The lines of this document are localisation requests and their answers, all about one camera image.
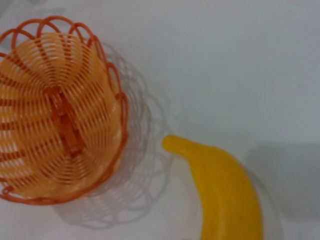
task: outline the orange basket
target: orange basket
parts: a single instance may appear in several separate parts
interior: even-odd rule
[[[128,139],[118,71],[86,25],[62,16],[28,20],[0,44],[8,37],[10,52],[0,52],[0,198],[77,199],[115,172]]]

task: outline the toy banana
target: toy banana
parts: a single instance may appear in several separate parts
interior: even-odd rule
[[[226,151],[169,135],[163,148],[185,157],[203,207],[201,240],[262,240],[257,193],[246,171]]]

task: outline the white background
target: white background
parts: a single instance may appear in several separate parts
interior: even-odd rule
[[[1,240],[200,239],[189,167],[160,149],[169,132],[247,166],[266,240],[320,238],[320,1],[1,0],[0,32],[49,15],[107,44],[131,99],[131,140],[120,171],[90,197],[0,201]]]

